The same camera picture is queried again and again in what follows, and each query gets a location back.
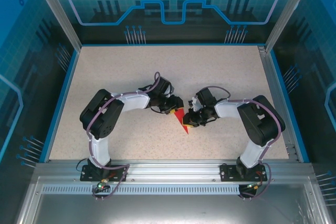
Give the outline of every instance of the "white robotic arm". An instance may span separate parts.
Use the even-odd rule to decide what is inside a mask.
[[[144,93],[151,86],[148,85],[126,94],[110,93],[105,89],[99,90],[83,110],[80,121],[86,130],[101,107],[115,97],[115,100],[94,120],[89,130],[91,135],[89,140],[92,141],[91,147],[94,156],[94,158],[90,156],[89,160],[94,166],[101,168],[101,166],[107,166],[110,163],[108,135],[113,131],[121,113],[156,106],[160,110],[159,113],[169,114],[183,107],[181,98],[172,95],[174,88],[166,79],[160,77],[157,86],[152,91]]]
[[[191,108],[183,117],[183,124],[186,126],[205,126],[218,118],[241,118],[250,138],[245,151],[237,159],[236,167],[241,177],[244,177],[249,169],[258,165],[262,160],[270,143],[278,136],[277,123],[281,131],[285,130],[284,121],[263,95],[246,101],[216,100],[209,89],[204,88],[189,101],[189,105]]]

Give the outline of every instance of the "glass panel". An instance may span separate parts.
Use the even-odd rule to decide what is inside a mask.
[[[0,222],[14,223],[73,47],[45,0],[0,0],[0,9]]]
[[[274,47],[309,159],[321,174],[336,172],[335,4],[301,0]]]
[[[287,0],[60,0],[82,43],[264,43]]]

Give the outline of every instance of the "aluminum frame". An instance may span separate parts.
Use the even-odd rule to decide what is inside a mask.
[[[274,62],[271,58],[271,55],[266,52],[265,47],[258,46],[258,49],[262,65],[264,67],[270,93],[272,95],[274,107],[282,116],[282,119],[284,120],[286,125],[286,130],[282,133],[282,135],[285,141],[289,159],[293,161],[304,162],[305,160],[302,155],[302,152],[305,152],[306,150],[300,149],[298,138],[293,126],[293,121],[290,117],[288,107],[286,106],[286,101],[283,92],[281,90],[279,77],[275,70]]]
[[[56,19],[58,20],[59,24],[61,25],[64,33],[70,40],[72,46],[74,49],[79,53],[80,49],[82,47],[82,44],[72,27],[72,24],[70,23],[70,20],[68,19],[68,16],[66,15],[65,11],[62,8],[61,3],[59,0],[46,0],[51,11],[55,15]]]
[[[333,223],[310,163],[293,163],[289,160],[268,160],[272,169],[271,184],[304,185],[311,212],[316,223]],[[219,165],[235,164],[229,160],[197,160],[197,161],[114,161],[112,164],[131,165],[126,182],[123,185],[223,185],[241,184],[221,182]],[[77,161],[52,161],[37,164],[31,185],[28,189],[17,223],[32,223],[45,185],[94,185],[96,183],[79,181],[80,172],[76,171]]]
[[[300,0],[288,0],[285,7],[283,8],[280,17],[278,18],[276,24],[274,25],[273,30],[271,31],[266,44],[265,48],[267,52],[271,52],[273,46],[277,42],[280,34],[284,30],[285,26],[287,25],[288,20],[292,16],[293,12],[295,11],[296,7],[298,6]]]

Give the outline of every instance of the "silver metal surface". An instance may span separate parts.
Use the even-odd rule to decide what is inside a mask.
[[[59,24],[61,25],[64,33],[69,38],[72,46],[74,49],[79,53],[80,48],[82,47],[82,44],[73,29],[65,11],[63,10],[61,3],[59,0],[46,0],[50,9],[54,13],[56,19],[58,20]]]
[[[121,189],[124,190],[123,195],[115,195],[105,202],[97,203],[92,197],[89,197],[90,189],[96,183],[79,181],[81,172],[78,172],[75,169],[77,162],[78,161],[52,161],[50,163],[37,164],[32,178],[33,185],[31,185],[28,190],[18,223],[44,223],[48,217],[51,219],[48,223],[61,223],[61,217],[57,214],[57,212],[63,212],[66,216],[68,216],[68,218],[72,220],[67,220],[70,221],[70,223],[78,223],[78,221],[81,221],[83,216],[71,215],[71,212],[67,214],[66,211],[66,209],[72,209],[68,211],[73,211],[73,202],[76,202],[75,208],[81,207],[81,209],[85,209],[88,207],[88,209],[90,209],[89,212],[96,208],[95,204],[105,204],[100,205],[103,209],[107,206],[114,209],[113,214],[103,214],[104,218],[106,218],[106,220],[103,221],[104,223],[109,219],[112,220],[112,216],[119,216],[119,211],[123,212],[123,208],[131,209],[132,212],[129,214],[129,218],[133,218],[133,221],[137,218],[141,219],[142,216],[137,216],[136,214],[138,211],[135,210],[139,207],[144,207],[143,211],[148,215],[148,218],[145,218],[143,222],[140,223],[150,223],[147,222],[149,219],[154,221],[152,218],[159,218],[155,211],[161,212],[164,210],[164,207],[168,207],[165,205],[167,202],[169,202],[169,209],[173,209],[176,206],[179,206],[180,208],[180,210],[177,211],[176,218],[174,219],[175,221],[180,221],[181,219],[186,218],[184,215],[180,216],[182,210],[182,212],[187,213],[188,218],[191,218],[191,215],[195,214],[193,209],[202,209],[203,212],[210,212],[212,214],[216,213],[215,215],[212,215],[212,217],[207,216],[205,219],[202,219],[201,222],[193,219],[193,221],[185,223],[196,223],[195,221],[198,221],[198,223],[286,223],[283,219],[284,217],[279,215],[278,210],[275,210],[275,207],[272,206],[272,204],[280,204],[281,211],[284,211],[291,219],[298,218],[298,211],[292,211],[299,207],[304,213],[306,212],[308,214],[308,217],[312,212],[311,215],[315,220],[323,221],[316,223],[331,223],[329,221],[330,217],[326,210],[321,192],[319,191],[319,186],[314,176],[312,165],[307,163],[293,163],[290,160],[284,159],[265,161],[271,166],[272,170],[272,182],[269,187],[269,191],[264,194],[265,196],[262,197],[262,200],[255,199],[252,200],[252,203],[247,203],[243,202],[243,200],[237,196],[222,195],[220,197],[218,195],[222,194],[218,188],[223,188],[225,186],[233,186],[233,188],[235,188],[235,185],[238,184],[222,183],[219,179],[219,165],[222,163],[235,164],[234,160],[114,161],[112,163],[113,165],[131,165],[127,181],[121,185],[121,187],[128,189]],[[83,192],[79,194],[71,193],[72,190],[77,190],[76,188],[78,187],[86,189],[83,189]],[[138,188],[141,187],[147,188],[147,195],[139,194],[137,190],[140,190]],[[193,195],[192,191],[189,192],[188,189],[181,189],[197,187],[203,188],[204,191],[202,193],[198,193],[203,195]],[[176,195],[176,193],[175,195],[160,195],[157,191],[155,191],[155,188],[156,190],[160,190],[159,188],[180,188],[178,190],[185,191],[179,193],[183,195]],[[216,193],[210,188],[217,188],[218,192]],[[301,203],[298,206],[292,206],[291,204],[293,202],[296,204],[298,203],[297,201],[299,198]],[[272,203],[263,202],[263,200],[270,200]],[[134,203],[138,201],[142,202],[142,204],[134,205]],[[55,204],[56,208],[49,209],[50,204]],[[221,211],[217,209],[217,204],[221,204]],[[157,205],[154,207],[154,211],[148,209],[149,207],[153,207],[153,205]],[[263,212],[269,212],[269,215],[264,216],[267,222],[262,222],[259,216],[255,216],[252,213],[258,209],[257,206],[258,208],[261,207]],[[246,222],[247,219],[245,219],[244,222],[244,218],[247,218],[248,216],[250,216],[250,219],[248,219],[249,221]],[[278,216],[279,219],[271,221],[274,216]],[[166,219],[160,220],[161,222],[163,220],[168,221],[162,223],[174,223],[171,217],[172,216],[165,216]],[[93,217],[85,218],[101,218],[101,215],[94,214]],[[109,223],[124,222],[121,221],[121,219],[114,222],[113,219],[113,221],[110,221]]]
[[[296,9],[297,5],[299,4],[300,0],[288,0],[282,13],[280,14],[279,19],[277,20],[276,24],[272,32],[270,33],[265,47],[267,52],[271,52],[273,46],[275,45],[276,41],[278,40],[280,34],[282,33],[283,29],[285,28],[289,18],[293,14],[294,10]]]
[[[307,176],[314,176],[311,164],[292,163],[287,159],[265,161],[272,170],[274,184],[302,184]],[[124,184],[249,184],[249,182],[221,182],[219,166],[223,163],[234,165],[235,160],[199,161],[113,161],[112,165],[130,164]],[[77,161],[52,161],[37,164],[32,183],[42,184],[83,184],[79,181],[80,172],[76,171]]]
[[[334,221],[328,213],[322,192],[315,177],[309,177],[309,183],[305,183],[307,199],[316,223],[332,224]]]
[[[33,223],[41,198],[42,184],[30,184],[23,203],[17,224]]]
[[[275,186],[251,202],[236,195],[115,195],[97,202],[87,195],[42,195],[33,223],[290,224],[274,207],[293,220],[304,200],[302,185]]]
[[[258,47],[260,52],[260,58],[265,70],[266,79],[268,82],[269,90],[272,95],[274,107],[281,115],[285,122],[286,130],[282,133],[289,158],[292,161],[303,162],[303,157],[300,152],[298,139],[295,134],[292,120],[289,115],[288,107],[285,102],[285,97],[281,90],[281,85],[276,74],[275,66],[270,54],[266,53],[263,46]]]

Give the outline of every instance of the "red object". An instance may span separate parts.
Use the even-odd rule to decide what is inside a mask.
[[[182,118],[184,117],[184,110],[183,110],[183,108],[177,110],[174,114],[176,115],[176,117],[177,117],[177,119],[179,120],[180,124],[181,124],[182,127],[184,128],[185,132],[186,132],[187,134],[189,134],[189,132],[188,132],[188,127],[187,127],[187,126],[184,126],[184,125],[183,125],[183,122],[182,122]]]

